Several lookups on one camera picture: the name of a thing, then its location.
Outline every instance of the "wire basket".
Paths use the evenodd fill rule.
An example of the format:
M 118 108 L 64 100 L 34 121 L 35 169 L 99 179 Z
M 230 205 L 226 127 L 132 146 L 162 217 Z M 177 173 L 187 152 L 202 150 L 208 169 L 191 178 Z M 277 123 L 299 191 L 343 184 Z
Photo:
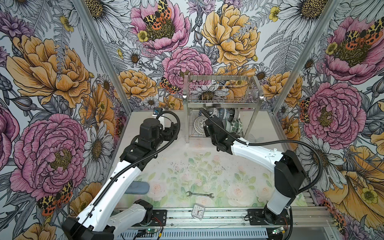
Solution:
M 264 101 L 260 83 L 254 77 L 247 76 L 184 76 L 183 104 L 185 112 L 185 138 L 205 137 L 201 131 L 203 119 L 199 114 L 201 108 L 230 108 L 238 111 L 250 111 L 253 114 L 244 132 L 239 135 L 247 137 L 255 121 L 257 112 Z

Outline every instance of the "square clock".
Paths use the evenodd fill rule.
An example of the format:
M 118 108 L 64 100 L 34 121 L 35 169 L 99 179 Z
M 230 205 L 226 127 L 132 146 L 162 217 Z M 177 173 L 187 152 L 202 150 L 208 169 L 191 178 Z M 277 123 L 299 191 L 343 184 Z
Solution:
M 201 206 L 199 204 L 195 204 L 193 206 L 191 215 L 195 219 L 202 220 L 203 219 L 203 215 L 204 215 L 204 211 L 205 211 L 205 207 L 204 206 Z

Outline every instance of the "table surface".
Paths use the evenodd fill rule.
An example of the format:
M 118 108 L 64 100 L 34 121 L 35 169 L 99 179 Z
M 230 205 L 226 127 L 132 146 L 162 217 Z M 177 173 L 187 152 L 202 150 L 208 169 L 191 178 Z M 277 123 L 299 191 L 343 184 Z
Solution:
M 181 121 L 184 119 L 182 111 L 176 114 Z M 246 122 L 251 114 L 241 112 L 240 118 Z M 151 112 L 132 113 L 112 169 L 124 148 L 139 134 L 140 124 L 151 117 Z M 144 199 L 155 208 L 191 207 L 195 203 L 206 207 L 262 207 L 266 204 L 274 191 L 273 173 L 243 157 L 217 152 L 209 138 L 190 138 L 187 144 L 183 126 L 182 122 L 178 139 L 152 159 L 136 179 L 148 182 L 149 192 L 146 195 L 124 194 L 118 208 L 130 207 L 137 199 Z M 263 111 L 258 113 L 251 134 L 256 142 L 278 139 L 268 113 Z M 280 144 L 266 147 L 283 151 Z M 213 193 L 215 197 L 186 197 L 187 191 Z M 292 205 L 307 206 L 301 194 Z

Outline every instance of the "floral tablecloth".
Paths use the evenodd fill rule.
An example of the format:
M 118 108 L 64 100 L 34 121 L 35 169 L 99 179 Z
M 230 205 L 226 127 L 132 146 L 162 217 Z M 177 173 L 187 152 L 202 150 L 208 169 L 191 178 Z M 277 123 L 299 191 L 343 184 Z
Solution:
M 125 208 L 137 199 L 154 207 L 262 207 L 274 190 L 274 174 L 242 157 L 217 152 L 207 138 L 180 137 L 146 166 L 136 181 L 150 185 L 146 195 L 125 194 L 117 207 Z M 213 193 L 207 197 L 186 197 L 186 192 Z M 306 206 L 300 194 L 293 206 Z

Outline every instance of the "wrench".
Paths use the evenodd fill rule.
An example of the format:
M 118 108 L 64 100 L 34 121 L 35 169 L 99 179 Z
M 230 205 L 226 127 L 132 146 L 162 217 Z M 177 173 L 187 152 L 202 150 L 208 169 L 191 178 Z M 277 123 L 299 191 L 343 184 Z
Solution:
M 188 192 L 186 192 L 186 194 L 187 194 L 187 197 L 198 196 L 198 197 L 209 197 L 211 199 L 214 198 L 214 194 L 213 193 L 211 193 L 211 194 L 201 194 L 201 193 L 194 193 L 194 192 L 188 191 Z

